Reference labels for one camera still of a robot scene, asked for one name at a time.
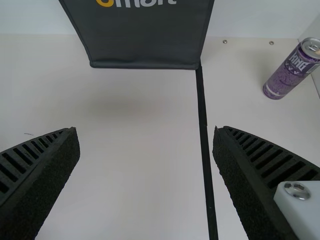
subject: metal screw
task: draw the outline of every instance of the metal screw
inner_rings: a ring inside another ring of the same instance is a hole
[[[289,195],[299,200],[307,200],[311,197],[309,189],[297,181],[288,181],[284,185],[284,190]]]

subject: printed can label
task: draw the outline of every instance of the printed can label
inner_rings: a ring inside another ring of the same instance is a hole
[[[302,59],[299,54],[299,48],[297,48],[285,60],[284,65],[291,74],[298,77],[304,77],[312,73],[319,66],[319,63],[315,64]]]

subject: white backdrop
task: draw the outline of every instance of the white backdrop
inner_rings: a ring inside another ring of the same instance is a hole
[[[319,9],[319,0],[215,0],[208,35],[297,39]],[[0,0],[1,33],[75,34],[75,31],[58,0]]]

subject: purple can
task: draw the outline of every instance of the purple can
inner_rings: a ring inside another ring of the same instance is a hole
[[[263,85],[270,99],[282,99],[320,65],[320,39],[306,38]]]

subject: white table surface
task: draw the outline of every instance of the white table surface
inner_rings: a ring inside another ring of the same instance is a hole
[[[209,239],[194,71],[93,69],[77,36],[2,35],[0,81],[0,151],[77,127],[36,240]]]
[[[264,82],[298,41],[226,39],[223,44],[224,38],[208,37],[201,58],[210,151],[215,126],[231,126],[320,166],[320,100],[312,78],[281,100],[271,100],[262,92]],[[212,154],[211,168],[219,239],[248,239]]]

